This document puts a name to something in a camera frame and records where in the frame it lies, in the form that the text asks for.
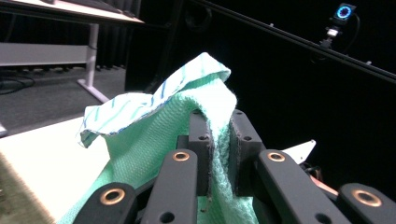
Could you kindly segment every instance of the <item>white desk frame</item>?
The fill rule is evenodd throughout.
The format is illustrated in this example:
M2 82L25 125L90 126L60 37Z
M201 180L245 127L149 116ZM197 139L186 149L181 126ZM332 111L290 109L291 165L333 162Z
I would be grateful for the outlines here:
M74 13L83 13L93 17L105 17L110 20L142 22L138 19L126 17L122 14L79 6L63 1L55 1L55 4L53 5L43 3L40 0L11 0L10 2L19 2L36 7L49 7ZM99 24L92 23L90 26L91 31L88 46L0 43L0 66L85 63L87 64L87 75L85 79L79 79L78 84L100 102L107 102L108 98L93 86Z

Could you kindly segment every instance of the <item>white table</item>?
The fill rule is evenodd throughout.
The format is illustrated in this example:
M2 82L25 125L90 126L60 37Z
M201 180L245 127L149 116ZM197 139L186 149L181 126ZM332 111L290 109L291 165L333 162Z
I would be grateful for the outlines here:
M56 0L53 5L40 0L0 0L0 7L4 8L4 12L20 13L28 16L36 15L50 20L89 23L91 31L88 46L0 43L0 66L86 63L87 75L85 79L78 80L78 84L102 103L108 101L108 98L93 86L99 32L98 22L123 24L125 22L142 23L142 21L119 13L84 7L60 0ZM6 7L10 7L14 12L7 10Z
M78 144L81 123L71 119L0 139L0 162L53 221L81 198L109 160L102 137L89 148Z

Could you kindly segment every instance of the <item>striped cloth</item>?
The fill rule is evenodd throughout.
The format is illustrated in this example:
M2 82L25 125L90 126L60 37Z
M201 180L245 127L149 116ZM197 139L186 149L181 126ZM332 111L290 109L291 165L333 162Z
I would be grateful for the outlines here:
M175 149L177 136L188 134L190 112L200 109L214 141L213 202L198 212L199 223L257 223L251 199L236 198L227 178L229 121L235 96L224 81L231 71L202 53L170 76L153 94L126 93L100 106L86 108L80 143L88 147L105 138L110 160L92 187L59 223L73 222L98 188L121 182L138 188L158 174L164 155ZM198 199L199 209L207 198Z

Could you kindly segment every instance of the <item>dark wall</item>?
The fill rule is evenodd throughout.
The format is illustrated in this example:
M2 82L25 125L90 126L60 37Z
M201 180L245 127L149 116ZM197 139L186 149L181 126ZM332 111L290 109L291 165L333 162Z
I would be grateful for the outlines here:
M341 3L214 2L314 42L325 37L328 18ZM395 26L390 26L396 22L395 3L348 3L357 5L361 16L361 33L349 54L396 72L391 36ZM342 50L354 29L351 20L334 48ZM337 189L359 182L396 200L392 188L396 180L396 85L331 60L312 63L309 50L219 13L213 13L204 33L182 26L172 69L203 51L231 68L227 85L268 148L283 149L315 139L318 144L309 162L322 167L325 183Z

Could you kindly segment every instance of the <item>green cloth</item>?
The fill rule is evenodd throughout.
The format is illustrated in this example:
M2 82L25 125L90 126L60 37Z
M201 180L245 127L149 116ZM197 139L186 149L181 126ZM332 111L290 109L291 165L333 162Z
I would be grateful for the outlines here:
M100 130L104 128L99 129L99 126L93 124L92 127L96 127L96 130L90 129L89 120L84 121L87 123L81 134L82 139L86 140L83 144L88 146L97 134L102 135L106 139L110 160L92 187L59 223L72 223L91 194L104 184L122 182L138 188L156 176L164 155L176 148L177 136L188 134L190 112L194 109L200 109L204 113L215 147L212 203L208 205L206 197L199 197L198 223L257 223L251 198L233 196L227 177L229 122L236 105L235 96L223 83L230 75L230 70L203 53L175 72L177 73L181 73L182 77L196 78L181 90L172 92L170 97L151 108L151 112L143 113L141 118L134 119L131 123L126 120L125 127L117 124L117 128L101 133ZM86 117L93 110L98 112L99 108L91 107L90 111L86 111ZM207 212L200 211L207 206Z

